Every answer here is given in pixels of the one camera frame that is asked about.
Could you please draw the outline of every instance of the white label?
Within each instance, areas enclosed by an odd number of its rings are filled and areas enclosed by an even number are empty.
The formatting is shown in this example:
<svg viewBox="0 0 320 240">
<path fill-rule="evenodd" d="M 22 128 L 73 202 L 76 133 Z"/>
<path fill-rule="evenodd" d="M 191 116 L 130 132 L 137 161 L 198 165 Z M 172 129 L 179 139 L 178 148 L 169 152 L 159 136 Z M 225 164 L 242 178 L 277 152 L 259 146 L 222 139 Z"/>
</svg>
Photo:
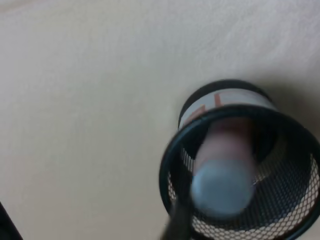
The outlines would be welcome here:
<svg viewBox="0 0 320 240">
<path fill-rule="evenodd" d="M 209 110 L 232 104 L 255 105 L 277 111 L 272 102 L 257 92 L 239 88 L 222 89 L 195 101 L 182 115 L 179 129 Z"/>
</svg>

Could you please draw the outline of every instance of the fabric surface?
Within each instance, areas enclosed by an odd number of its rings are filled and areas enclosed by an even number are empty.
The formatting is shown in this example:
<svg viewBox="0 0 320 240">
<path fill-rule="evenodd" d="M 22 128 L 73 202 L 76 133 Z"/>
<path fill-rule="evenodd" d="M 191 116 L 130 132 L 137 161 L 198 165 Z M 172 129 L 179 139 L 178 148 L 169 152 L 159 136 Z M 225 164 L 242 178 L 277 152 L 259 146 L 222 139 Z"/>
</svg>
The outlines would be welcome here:
<svg viewBox="0 0 320 240">
<path fill-rule="evenodd" d="M 319 11 L 317 0 L 0 0 L 0 201 L 22 237 L 157 239 L 162 153 L 184 101 L 214 80 L 256 83 L 319 139 Z"/>
</svg>

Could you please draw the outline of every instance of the black mesh pen holder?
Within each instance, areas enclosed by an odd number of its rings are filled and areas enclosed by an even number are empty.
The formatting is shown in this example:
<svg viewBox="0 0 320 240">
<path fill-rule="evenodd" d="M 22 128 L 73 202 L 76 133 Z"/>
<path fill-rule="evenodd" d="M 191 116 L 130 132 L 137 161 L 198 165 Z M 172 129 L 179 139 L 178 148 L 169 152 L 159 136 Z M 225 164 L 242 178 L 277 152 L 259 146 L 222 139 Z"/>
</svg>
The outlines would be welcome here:
<svg viewBox="0 0 320 240">
<path fill-rule="evenodd" d="M 221 89 L 252 91 L 271 101 L 254 85 L 238 80 L 214 82 L 195 92 L 182 108 L 180 130 L 161 161 L 159 187 L 163 204 L 169 213 L 177 197 L 186 200 L 190 196 L 195 155 L 209 126 L 225 118 L 249 118 L 258 129 L 253 153 L 257 162 L 253 199 L 241 214 L 227 220 L 207 217 L 193 208 L 191 236 L 194 240 L 296 239 L 320 215 L 319 143 L 291 117 L 265 105 L 248 104 L 246 99 L 244 103 L 220 102 L 218 107 L 206 109 L 181 125 L 188 107 Z"/>
</svg>

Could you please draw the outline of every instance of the metal mesh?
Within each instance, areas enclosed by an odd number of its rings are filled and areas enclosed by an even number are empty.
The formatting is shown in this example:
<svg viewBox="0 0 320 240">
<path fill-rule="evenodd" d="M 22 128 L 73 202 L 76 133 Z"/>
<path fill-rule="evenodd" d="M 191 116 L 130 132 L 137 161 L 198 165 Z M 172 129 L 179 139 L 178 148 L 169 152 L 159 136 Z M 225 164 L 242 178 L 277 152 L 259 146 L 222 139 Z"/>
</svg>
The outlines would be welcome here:
<svg viewBox="0 0 320 240">
<path fill-rule="evenodd" d="M 310 212 L 320 190 L 317 162 L 299 143 L 280 134 L 257 167 L 255 196 L 247 209 L 231 220 L 193 213 L 192 227 L 210 240 L 272 240 L 294 229 Z M 171 202 L 185 196 L 192 181 L 194 160 L 181 146 L 179 163 L 168 175 Z"/>
</svg>

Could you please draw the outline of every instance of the white surface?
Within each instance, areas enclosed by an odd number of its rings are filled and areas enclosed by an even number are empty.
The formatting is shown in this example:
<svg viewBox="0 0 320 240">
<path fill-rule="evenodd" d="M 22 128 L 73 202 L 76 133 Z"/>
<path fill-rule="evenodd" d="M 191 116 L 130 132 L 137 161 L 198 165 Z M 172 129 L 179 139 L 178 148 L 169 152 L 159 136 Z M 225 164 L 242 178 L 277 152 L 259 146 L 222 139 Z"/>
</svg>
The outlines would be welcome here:
<svg viewBox="0 0 320 240">
<path fill-rule="evenodd" d="M 157 239 L 163 150 L 212 80 L 320 137 L 317 0 L 0 3 L 0 201 L 26 240 Z"/>
</svg>

